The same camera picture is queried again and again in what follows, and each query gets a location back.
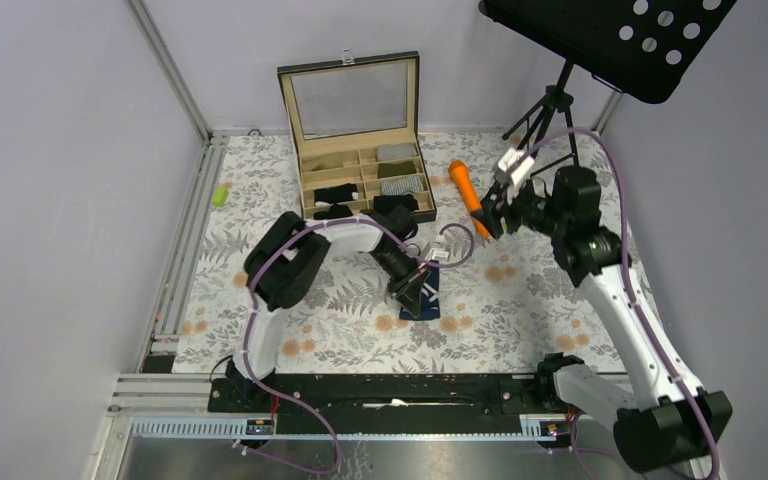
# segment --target orange object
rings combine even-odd
[[[466,204],[467,211],[472,214],[476,210],[481,210],[481,201],[478,200],[478,195],[475,193],[475,187],[472,186],[472,181],[469,179],[469,168],[460,160],[455,160],[449,165],[449,176],[452,177],[452,181],[458,186],[458,190],[461,192],[461,197]],[[484,228],[476,219],[472,219],[475,223],[475,229],[484,238],[490,238],[490,232]]]

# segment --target folded sock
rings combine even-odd
[[[352,210],[345,205],[331,205],[331,208],[324,212],[316,212],[313,214],[314,220],[331,220],[333,218],[345,218],[351,217]]]
[[[425,279],[420,294],[419,317],[414,317],[410,312],[402,309],[399,318],[402,320],[436,320],[440,318],[440,300],[437,293],[440,289],[440,269],[432,268]]]
[[[401,160],[416,156],[416,147],[412,143],[400,143],[398,145],[381,145],[378,147],[376,157],[379,162]]]
[[[413,162],[382,163],[378,165],[378,178],[398,177],[416,173]]]
[[[317,207],[327,207],[335,203],[351,202],[357,199],[357,185],[354,183],[347,183],[339,187],[317,188],[313,191],[313,203]]]
[[[413,195],[383,195],[372,199],[372,209],[381,215],[389,214],[400,205],[411,212],[419,210],[419,203]]]
[[[383,195],[404,195],[421,191],[422,183],[419,181],[419,177],[405,177],[398,180],[381,182],[381,193]]]

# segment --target wooden box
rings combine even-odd
[[[329,208],[314,204],[316,189],[356,185],[357,200],[342,203],[357,214],[372,209],[382,182],[404,177],[416,177],[421,187],[411,192],[419,206],[416,221],[437,218],[417,139],[417,52],[280,67],[278,80],[296,150],[303,218]],[[398,148],[410,156],[378,161],[378,148],[384,145],[402,145]],[[416,173],[379,178],[383,164],[405,168],[404,162],[413,163]]]

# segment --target tripod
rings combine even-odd
[[[541,98],[540,101],[538,101],[533,107],[531,107],[531,110],[526,112],[526,114],[523,115],[522,118],[520,118],[517,123],[511,127],[510,130],[502,135],[502,140],[507,140],[510,138],[511,134],[514,133],[523,123],[529,121],[531,116],[534,115],[538,109],[540,110],[540,113],[537,114],[537,118],[535,118],[533,124],[529,123],[528,130],[525,132],[525,136],[522,137],[522,141],[519,142],[517,150],[522,150],[523,147],[528,145],[529,140],[535,132],[537,132],[537,136],[534,137],[534,141],[538,142],[542,140],[543,137],[546,136],[546,132],[549,130],[549,124],[552,123],[552,117],[555,115],[555,112],[563,113],[567,120],[567,126],[572,127],[572,114],[570,113],[570,105],[572,105],[573,97],[572,95],[564,92],[564,87],[567,85],[570,73],[572,73],[572,67],[574,66],[575,65],[569,60],[564,63],[564,68],[561,70],[560,77],[558,77],[558,83],[546,87],[546,94],[543,95],[543,98]],[[564,155],[558,160],[555,160],[552,163],[541,167],[538,170],[535,170],[532,175],[536,175],[544,170],[552,168],[568,158],[572,158],[573,164],[578,166],[578,148],[575,145],[575,135],[570,134],[569,139],[571,152],[570,154]]]

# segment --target white wall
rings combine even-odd
[[[734,405],[730,480],[768,478],[768,2],[737,2],[663,105],[608,129],[658,308]]]
[[[213,128],[286,130],[282,65],[418,50],[420,128],[509,127],[563,60],[478,12],[477,0],[149,0]],[[590,125],[608,89],[576,69],[573,119]]]
[[[198,149],[124,1],[0,0],[0,480],[82,473]]]

